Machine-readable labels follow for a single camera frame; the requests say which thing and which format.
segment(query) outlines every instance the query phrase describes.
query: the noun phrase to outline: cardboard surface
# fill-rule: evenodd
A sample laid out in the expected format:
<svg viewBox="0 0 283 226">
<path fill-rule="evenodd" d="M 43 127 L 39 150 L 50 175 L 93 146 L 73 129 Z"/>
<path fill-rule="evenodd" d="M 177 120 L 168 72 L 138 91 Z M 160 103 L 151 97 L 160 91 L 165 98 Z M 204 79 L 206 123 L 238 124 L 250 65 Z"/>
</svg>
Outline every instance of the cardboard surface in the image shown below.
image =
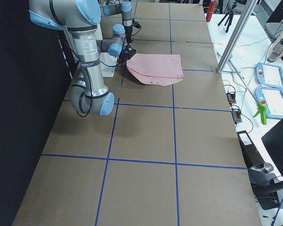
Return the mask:
<svg viewBox="0 0 283 226">
<path fill-rule="evenodd" d="M 174 84 L 176 107 L 229 110 L 221 75 L 216 72 L 184 71 Z"/>
<path fill-rule="evenodd" d="M 55 156 L 41 157 L 14 225 L 261 225 L 201 6 L 136 9 L 132 47 L 180 54 L 185 78 L 142 85 L 117 67 L 111 115 L 80 118 L 65 101 L 43 152 Z M 116 23 L 102 19 L 103 37 Z"/>
<path fill-rule="evenodd" d="M 96 217 L 105 163 L 42 156 L 13 225 L 90 225 Z"/>
</svg>

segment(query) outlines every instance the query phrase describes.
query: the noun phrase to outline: black curtain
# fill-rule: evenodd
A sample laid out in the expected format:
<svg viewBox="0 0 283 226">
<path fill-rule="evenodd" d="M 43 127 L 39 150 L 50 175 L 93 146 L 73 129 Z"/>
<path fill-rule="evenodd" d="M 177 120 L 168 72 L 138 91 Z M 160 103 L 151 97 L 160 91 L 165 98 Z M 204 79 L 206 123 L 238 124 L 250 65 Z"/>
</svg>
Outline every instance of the black curtain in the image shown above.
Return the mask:
<svg viewBox="0 0 283 226">
<path fill-rule="evenodd" d="M 28 9 L 0 0 L 0 226 L 17 214 L 70 84 L 57 32 L 31 23 Z"/>
</svg>

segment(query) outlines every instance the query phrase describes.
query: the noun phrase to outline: white table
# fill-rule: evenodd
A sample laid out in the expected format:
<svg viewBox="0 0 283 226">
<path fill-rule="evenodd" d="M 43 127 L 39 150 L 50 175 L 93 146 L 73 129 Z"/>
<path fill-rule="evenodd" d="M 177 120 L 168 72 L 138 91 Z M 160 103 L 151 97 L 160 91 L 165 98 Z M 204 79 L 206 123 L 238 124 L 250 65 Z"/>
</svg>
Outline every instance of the white table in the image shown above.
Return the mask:
<svg viewBox="0 0 283 226">
<path fill-rule="evenodd" d="M 220 14 L 214 14 L 212 16 L 211 21 L 208 23 L 208 28 L 210 31 L 212 42 L 214 43 L 214 49 L 215 52 L 223 53 L 231 35 L 232 32 L 239 20 L 239 15 L 234 15 L 232 25 L 229 29 L 228 33 L 225 33 L 226 27 L 224 26 L 225 20 L 220 26 L 217 26 L 217 24 L 220 22 L 220 20 L 223 18 L 224 15 Z M 254 42 L 261 41 L 259 43 L 253 44 L 251 46 L 243 46 L 243 45 L 249 45 Z M 265 60 L 265 57 L 263 57 L 267 47 L 271 44 L 269 38 L 267 38 L 266 33 L 264 32 L 262 26 L 260 25 L 259 21 L 255 16 L 251 16 L 248 23 L 246 24 L 237 44 L 233 51 L 233 57 L 232 61 L 234 65 L 238 68 L 238 70 L 241 72 L 242 76 L 244 77 L 246 82 L 250 81 L 250 88 L 254 91 L 255 88 L 258 86 L 258 83 L 255 80 L 255 76 L 253 75 L 254 68 L 245 68 L 245 67 L 256 67 L 256 65 L 259 62 L 263 62 Z M 281 66 L 283 69 L 283 61 L 281 59 L 275 61 L 272 63 L 272 65 Z M 231 68 L 227 65 L 224 68 L 224 71 L 232 71 Z M 233 73 L 234 80 L 243 85 L 242 81 L 238 77 L 237 74 Z M 224 80 L 224 84 L 228 84 L 228 81 L 232 86 L 236 88 L 236 91 L 244 91 L 244 88 L 236 85 L 233 82 L 231 73 L 222 73 L 222 78 Z M 236 93 L 236 100 L 239 107 L 241 107 L 241 100 L 243 97 L 242 92 Z M 252 132 L 249 133 L 250 138 L 254 142 L 256 148 L 262 155 L 265 162 L 269 162 L 274 165 L 273 161 L 271 160 L 269 154 L 267 153 L 263 143 L 262 143 L 262 136 L 264 136 L 279 120 L 272 120 L 267 119 L 267 125 L 263 125 L 260 121 L 260 116 L 257 116 L 256 118 L 253 118 L 252 116 L 257 111 L 257 104 L 254 101 L 253 97 L 250 95 L 250 93 L 247 91 L 246 95 L 244 97 L 244 104 L 242 107 L 242 113 L 249 117 L 253 124 L 254 128 Z M 250 131 L 251 129 L 251 123 L 242 116 L 242 123 L 238 124 L 236 127 L 237 131 Z M 275 168 L 273 171 L 276 176 L 279 176 L 280 173 L 278 169 Z M 272 210 L 263 210 L 259 204 L 258 211 L 261 219 L 261 223 L 264 226 L 270 225 L 272 222 L 272 217 L 275 215 L 277 209 Z M 283 225 L 283 209 L 280 210 L 275 226 L 281 226 Z"/>
</svg>

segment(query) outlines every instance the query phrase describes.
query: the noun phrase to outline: pink cloth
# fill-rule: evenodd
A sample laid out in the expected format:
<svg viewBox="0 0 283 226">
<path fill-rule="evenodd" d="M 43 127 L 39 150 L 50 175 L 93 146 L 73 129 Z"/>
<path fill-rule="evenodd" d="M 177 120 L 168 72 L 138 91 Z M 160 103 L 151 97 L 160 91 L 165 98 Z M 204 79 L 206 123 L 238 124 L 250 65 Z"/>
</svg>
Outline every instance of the pink cloth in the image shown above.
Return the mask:
<svg viewBox="0 0 283 226">
<path fill-rule="evenodd" d="M 127 68 L 143 84 L 168 86 L 183 80 L 180 55 L 136 53 Z"/>
</svg>

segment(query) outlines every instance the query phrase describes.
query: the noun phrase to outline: green clamp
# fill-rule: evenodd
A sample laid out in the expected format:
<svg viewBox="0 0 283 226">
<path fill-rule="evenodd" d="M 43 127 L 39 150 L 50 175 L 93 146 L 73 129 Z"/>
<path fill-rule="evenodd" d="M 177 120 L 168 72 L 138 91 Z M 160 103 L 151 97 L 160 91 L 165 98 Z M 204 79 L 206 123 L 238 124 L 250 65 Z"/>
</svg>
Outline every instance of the green clamp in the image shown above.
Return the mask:
<svg viewBox="0 0 283 226">
<path fill-rule="evenodd" d="M 266 110 L 267 110 L 266 101 L 262 100 L 261 102 L 258 102 L 257 105 L 258 105 L 258 111 L 254 115 L 254 117 L 256 117 L 260 113 L 261 123 L 263 125 L 266 125 L 267 124 L 267 121 L 266 121 Z"/>
</svg>

